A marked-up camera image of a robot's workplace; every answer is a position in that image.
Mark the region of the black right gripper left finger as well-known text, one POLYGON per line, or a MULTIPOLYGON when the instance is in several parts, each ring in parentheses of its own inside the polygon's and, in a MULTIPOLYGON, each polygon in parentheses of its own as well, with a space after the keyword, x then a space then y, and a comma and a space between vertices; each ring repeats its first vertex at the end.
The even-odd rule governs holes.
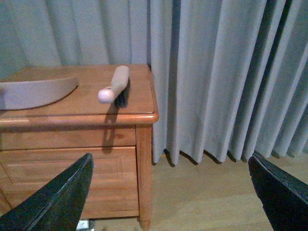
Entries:
POLYGON ((87 153, 0 218, 2 231, 75 231, 93 175, 87 153))

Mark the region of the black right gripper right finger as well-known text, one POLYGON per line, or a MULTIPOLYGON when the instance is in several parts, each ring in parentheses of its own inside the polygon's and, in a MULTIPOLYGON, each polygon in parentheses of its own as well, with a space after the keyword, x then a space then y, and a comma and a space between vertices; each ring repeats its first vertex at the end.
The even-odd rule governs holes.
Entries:
POLYGON ((258 198, 275 231, 308 229, 308 185, 254 153, 249 172, 258 198))

